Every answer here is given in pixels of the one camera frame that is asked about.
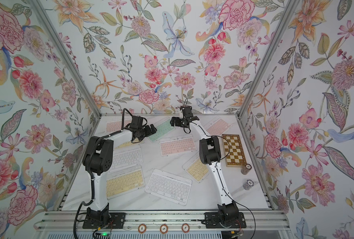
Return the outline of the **green keyboard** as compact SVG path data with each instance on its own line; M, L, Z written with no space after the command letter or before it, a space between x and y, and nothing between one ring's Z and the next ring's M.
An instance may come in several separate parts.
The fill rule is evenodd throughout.
M148 137L148 140L150 142L156 142L159 141L161 138L169 134L171 131L174 130L174 127L171 126L170 124L171 118L164 117L154 123L155 128L157 129L157 132L151 136Z

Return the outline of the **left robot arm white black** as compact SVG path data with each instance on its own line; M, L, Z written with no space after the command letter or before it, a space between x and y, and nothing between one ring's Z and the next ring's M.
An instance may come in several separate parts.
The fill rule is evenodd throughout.
M136 139L142 141L156 132L156 127L153 124L148 124L147 119L132 116L132 121L129 124L122 122L121 129L89 139L83 156L83 165L90 177L91 199L88 203L84 202L84 206L93 211L109 209L106 196L107 172L113 163L115 144L133 143Z

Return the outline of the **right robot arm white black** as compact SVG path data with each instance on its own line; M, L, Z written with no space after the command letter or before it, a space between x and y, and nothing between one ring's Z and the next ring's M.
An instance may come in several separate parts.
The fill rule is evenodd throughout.
M200 123L199 117L194 116L191 106L181 106L179 116L172 117L171 126L183 129L195 130L200 136L199 139L199 159L201 163L207 165L214 178L219 193L218 218L221 224L231 223L239 219L239 209L237 203L231 198L230 192L224 180L221 168L223 159L219 136L210 135Z

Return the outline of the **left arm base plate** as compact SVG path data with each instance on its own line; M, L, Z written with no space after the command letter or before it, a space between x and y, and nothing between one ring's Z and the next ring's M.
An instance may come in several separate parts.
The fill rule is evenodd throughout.
M83 222L83 229L122 229L124 227L126 213L110 213L108 209L103 211L87 210Z

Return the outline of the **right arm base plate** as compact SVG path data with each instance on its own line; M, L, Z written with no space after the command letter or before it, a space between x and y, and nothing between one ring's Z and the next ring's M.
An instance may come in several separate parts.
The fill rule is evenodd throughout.
M237 216L221 216L218 212L204 213L204 224L207 229L245 229L247 227L244 214L239 212Z

